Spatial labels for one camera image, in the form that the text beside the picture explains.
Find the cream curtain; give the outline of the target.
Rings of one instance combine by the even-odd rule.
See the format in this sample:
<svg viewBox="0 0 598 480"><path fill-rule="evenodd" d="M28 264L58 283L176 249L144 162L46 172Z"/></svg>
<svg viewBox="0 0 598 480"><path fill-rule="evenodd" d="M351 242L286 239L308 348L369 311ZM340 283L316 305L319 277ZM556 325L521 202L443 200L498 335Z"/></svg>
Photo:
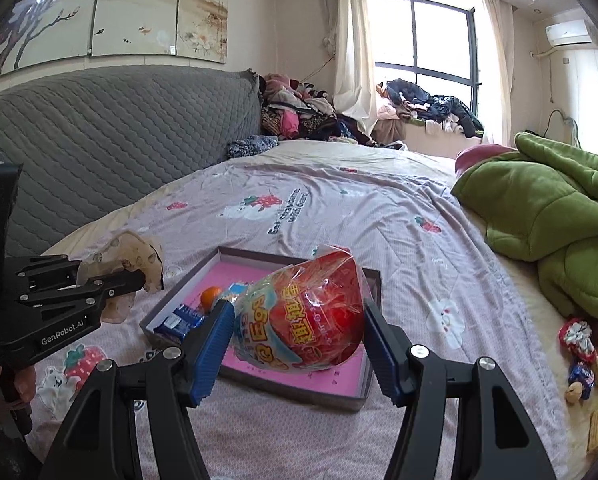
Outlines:
<svg viewBox="0 0 598 480"><path fill-rule="evenodd" d="M377 104L367 0L324 0L324 7L324 46L335 62L335 109L369 134L377 121Z"/></svg>

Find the blue snack packet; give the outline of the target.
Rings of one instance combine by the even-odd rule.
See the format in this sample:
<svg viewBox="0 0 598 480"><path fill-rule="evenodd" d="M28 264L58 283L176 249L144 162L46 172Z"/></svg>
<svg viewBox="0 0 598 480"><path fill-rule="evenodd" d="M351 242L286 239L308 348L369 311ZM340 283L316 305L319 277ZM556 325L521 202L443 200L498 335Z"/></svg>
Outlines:
<svg viewBox="0 0 598 480"><path fill-rule="evenodd" d="M207 317L208 311L201 306L189 307L180 304L167 310L163 320L154 328L154 333L176 344L181 344L187 335Z"/></svg>

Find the pink pillow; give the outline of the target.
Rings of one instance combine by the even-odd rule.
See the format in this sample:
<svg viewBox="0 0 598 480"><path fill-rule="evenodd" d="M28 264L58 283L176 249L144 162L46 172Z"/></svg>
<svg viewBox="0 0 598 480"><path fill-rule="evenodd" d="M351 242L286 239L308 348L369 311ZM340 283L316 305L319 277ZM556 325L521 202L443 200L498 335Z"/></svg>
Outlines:
<svg viewBox="0 0 598 480"><path fill-rule="evenodd" d="M456 178L460 178L467 170L480 162L513 151L513 148L500 144L478 144L465 148L455 159Z"/></svg>

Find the grey quilted headboard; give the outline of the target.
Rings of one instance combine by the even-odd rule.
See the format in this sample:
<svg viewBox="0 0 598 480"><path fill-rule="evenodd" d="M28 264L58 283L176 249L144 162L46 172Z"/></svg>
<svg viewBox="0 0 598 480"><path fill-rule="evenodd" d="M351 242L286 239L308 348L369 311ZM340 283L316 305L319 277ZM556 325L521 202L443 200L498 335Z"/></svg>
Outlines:
<svg viewBox="0 0 598 480"><path fill-rule="evenodd" d="M109 66L0 92L0 162L22 168L7 255L39 255L222 162L227 144L260 125L260 80L251 70Z"/></svg>

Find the blue candy wrapper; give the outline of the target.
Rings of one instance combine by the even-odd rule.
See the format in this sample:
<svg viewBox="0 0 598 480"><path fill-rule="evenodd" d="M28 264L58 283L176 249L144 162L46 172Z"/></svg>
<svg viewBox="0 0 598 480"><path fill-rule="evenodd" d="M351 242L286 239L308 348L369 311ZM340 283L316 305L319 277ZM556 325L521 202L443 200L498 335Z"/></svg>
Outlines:
<svg viewBox="0 0 598 480"><path fill-rule="evenodd" d="M575 362L570 367L568 375L568 384L579 382L584 390L591 390L595 385L595 375L592 368L585 362Z"/></svg>

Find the red white candy wrapper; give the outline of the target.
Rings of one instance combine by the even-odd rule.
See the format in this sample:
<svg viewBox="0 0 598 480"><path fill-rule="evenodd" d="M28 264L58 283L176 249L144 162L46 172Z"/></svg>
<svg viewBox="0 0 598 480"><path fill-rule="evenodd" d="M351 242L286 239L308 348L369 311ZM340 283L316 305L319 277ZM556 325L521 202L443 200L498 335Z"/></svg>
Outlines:
<svg viewBox="0 0 598 480"><path fill-rule="evenodd" d="M590 324L583 318L572 318L561 326L558 339L579 360L592 364L596 353L592 333Z"/></svg>

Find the dark patterned cushion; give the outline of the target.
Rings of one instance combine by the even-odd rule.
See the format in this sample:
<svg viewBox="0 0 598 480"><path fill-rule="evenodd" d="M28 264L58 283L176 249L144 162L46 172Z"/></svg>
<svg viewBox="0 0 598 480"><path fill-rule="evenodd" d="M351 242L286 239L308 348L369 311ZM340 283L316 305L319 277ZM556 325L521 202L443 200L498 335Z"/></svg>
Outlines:
<svg viewBox="0 0 598 480"><path fill-rule="evenodd" d="M279 144L277 136L248 136L248 138L229 142L226 146L226 158L256 156L276 148Z"/></svg>

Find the clothes pile on windowsill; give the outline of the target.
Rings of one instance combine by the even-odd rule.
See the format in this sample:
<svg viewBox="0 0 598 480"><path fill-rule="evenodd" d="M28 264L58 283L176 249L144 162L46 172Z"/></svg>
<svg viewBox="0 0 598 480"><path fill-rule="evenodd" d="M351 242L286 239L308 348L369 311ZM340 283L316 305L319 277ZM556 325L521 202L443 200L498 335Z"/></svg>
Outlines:
<svg viewBox="0 0 598 480"><path fill-rule="evenodd" d="M482 123L456 96L435 96L404 79L381 81L376 91L380 120L421 122L428 133L447 131L463 133L468 139L483 138Z"/></svg>

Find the large orange tangerine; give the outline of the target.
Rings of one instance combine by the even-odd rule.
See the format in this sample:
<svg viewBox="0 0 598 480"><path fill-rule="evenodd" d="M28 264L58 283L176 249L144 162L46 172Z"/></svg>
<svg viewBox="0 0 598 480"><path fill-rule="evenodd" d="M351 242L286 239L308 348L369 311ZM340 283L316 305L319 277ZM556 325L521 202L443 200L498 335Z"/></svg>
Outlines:
<svg viewBox="0 0 598 480"><path fill-rule="evenodd" d="M222 291L223 289L221 289L221 287L218 286L211 286L203 290L199 298L199 307L204 312L210 312L215 300L217 300L218 297L221 296Z"/></svg>

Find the window with dark frame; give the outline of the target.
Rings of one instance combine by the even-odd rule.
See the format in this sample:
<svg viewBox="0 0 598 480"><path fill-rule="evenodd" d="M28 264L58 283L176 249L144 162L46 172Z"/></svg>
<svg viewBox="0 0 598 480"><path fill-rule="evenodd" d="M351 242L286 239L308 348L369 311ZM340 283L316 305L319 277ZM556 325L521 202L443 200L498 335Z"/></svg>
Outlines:
<svg viewBox="0 0 598 480"><path fill-rule="evenodd" d="M431 0L367 0L376 77L478 106L476 10Z"/></svg>

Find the white air conditioner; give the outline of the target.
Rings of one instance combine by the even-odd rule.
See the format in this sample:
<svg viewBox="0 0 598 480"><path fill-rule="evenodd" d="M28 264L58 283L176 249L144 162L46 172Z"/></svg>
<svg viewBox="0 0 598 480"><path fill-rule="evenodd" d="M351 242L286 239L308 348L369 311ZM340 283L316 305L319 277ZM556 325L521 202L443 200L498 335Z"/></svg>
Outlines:
<svg viewBox="0 0 598 480"><path fill-rule="evenodd" d="M545 27L546 38L552 48L594 46L595 41L584 20L572 20Z"/></svg>

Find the floral wall painting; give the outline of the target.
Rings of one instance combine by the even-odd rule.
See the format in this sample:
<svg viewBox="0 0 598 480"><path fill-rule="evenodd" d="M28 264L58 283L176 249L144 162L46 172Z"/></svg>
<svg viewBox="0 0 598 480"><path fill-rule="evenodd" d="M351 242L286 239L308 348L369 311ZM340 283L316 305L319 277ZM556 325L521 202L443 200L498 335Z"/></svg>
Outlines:
<svg viewBox="0 0 598 480"><path fill-rule="evenodd" d="M0 21L0 76L82 56L223 63L227 0L17 0Z"/></svg>

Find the green fleece blanket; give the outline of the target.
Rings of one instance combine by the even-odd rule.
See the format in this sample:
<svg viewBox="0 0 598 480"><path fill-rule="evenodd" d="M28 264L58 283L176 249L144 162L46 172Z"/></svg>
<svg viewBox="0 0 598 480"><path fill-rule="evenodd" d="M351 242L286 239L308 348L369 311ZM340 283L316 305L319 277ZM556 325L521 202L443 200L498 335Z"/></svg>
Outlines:
<svg viewBox="0 0 598 480"><path fill-rule="evenodd" d="M528 132L512 148L456 178L453 195L493 252L535 263L562 315L598 319L598 155Z"/></svg>

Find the clothes pile beside bed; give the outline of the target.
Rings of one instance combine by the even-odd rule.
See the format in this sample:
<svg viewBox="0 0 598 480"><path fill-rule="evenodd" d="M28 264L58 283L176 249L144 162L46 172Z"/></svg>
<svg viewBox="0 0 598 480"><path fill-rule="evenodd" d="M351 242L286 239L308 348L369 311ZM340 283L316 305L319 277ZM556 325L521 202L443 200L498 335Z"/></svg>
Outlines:
<svg viewBox="0 0 598 480"><path fill-rule="evenodd" d="M325 90L282 74L259 76L261 132L278 140L342 141L376 148L361 123L337 112Z"/></svg>

